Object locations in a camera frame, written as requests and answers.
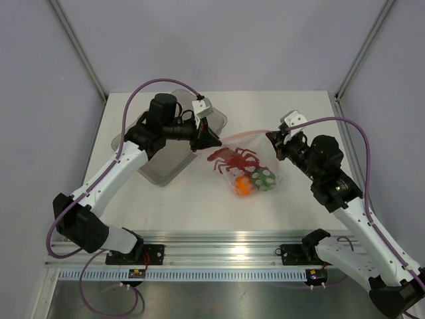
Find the green bell pepper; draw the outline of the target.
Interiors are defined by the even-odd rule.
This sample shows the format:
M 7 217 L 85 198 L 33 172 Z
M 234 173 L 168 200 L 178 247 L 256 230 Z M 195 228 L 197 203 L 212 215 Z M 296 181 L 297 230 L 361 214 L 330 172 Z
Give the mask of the green bell pepper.
M 276 175 L 267 167 L 259 167 L 251 175 L 250 180 L 258 191 L 269 191 L 276 186 Z

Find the clear zip top bag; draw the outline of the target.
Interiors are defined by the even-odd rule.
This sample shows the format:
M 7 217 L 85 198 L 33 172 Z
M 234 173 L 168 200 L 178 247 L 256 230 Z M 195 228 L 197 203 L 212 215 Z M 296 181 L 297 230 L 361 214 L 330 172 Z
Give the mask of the clear zip top bag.
M 280 165 L 267 130 L 247 131 L 222 140 L 207 151 L 206 160 L 240 197 L 275 189 L 282 180 Z

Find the red toy lobster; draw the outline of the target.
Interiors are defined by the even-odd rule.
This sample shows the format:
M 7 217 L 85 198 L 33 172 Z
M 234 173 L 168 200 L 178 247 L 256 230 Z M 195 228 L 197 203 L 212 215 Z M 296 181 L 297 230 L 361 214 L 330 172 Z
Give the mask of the red toy lobster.
M 209 155 L 207 161 L 213 162 L 213 169 L 222 175 L 224 171 L 230 173 L 232 169 L 241 171 L 243 175 L 249 175 L 261 167 L 256 155 L 257 153 L 253 150 L 239 147 L 233 150 L 224 147 Z

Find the orange fruit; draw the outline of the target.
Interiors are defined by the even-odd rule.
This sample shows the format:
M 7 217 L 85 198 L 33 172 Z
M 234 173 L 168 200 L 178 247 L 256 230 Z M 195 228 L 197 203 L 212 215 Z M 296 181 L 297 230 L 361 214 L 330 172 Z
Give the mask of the orange fruit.
M 248 196 L 254 193 L 254 186 L 249 177 L 238 176 L 233 183 L 234 192 L 239 196 Z

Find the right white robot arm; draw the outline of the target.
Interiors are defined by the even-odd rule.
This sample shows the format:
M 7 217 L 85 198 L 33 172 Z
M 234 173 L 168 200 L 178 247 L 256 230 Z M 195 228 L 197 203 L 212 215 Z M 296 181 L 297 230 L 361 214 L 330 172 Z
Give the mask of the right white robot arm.
M 375 307 L 387 318 L 398 318 L 424 298 L 424 267 L 389 234 L 370 210 L 357 184 L 341 169 L 344 158 L 337 140 L 320 135 L 309 144 L 304 133 L 291 139 L 278 131 L 266 137 L 278 160 L 290 160 L 312 182 L 317 202 L 332 213 L 367 253 L 338 248 L 331 235 L 318 229 L 302 239 L 301 255 L 336 266 L 360 284 Z

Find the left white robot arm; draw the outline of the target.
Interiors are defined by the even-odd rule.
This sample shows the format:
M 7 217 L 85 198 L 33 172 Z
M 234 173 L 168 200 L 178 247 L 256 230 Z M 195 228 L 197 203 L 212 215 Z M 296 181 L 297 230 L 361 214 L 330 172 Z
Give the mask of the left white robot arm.
M 210 100 L 198 96 L 184 119 L 184 110 L 172 94 L 154 96 L 131 128 L 125 128 L 118 149 L 95 176 L 72 195 L 58 194 L 53 201 L 56 231 L 78 246 L 80 251 L 119 253 L 130 265 L 144 256 L 144 240 L 135 232 L 109 226 L 101 221 L 104 209 L 124 183 L 147 164 L 167 141 L 187 141 L 191 151 L 221 146 L 210 129 Z

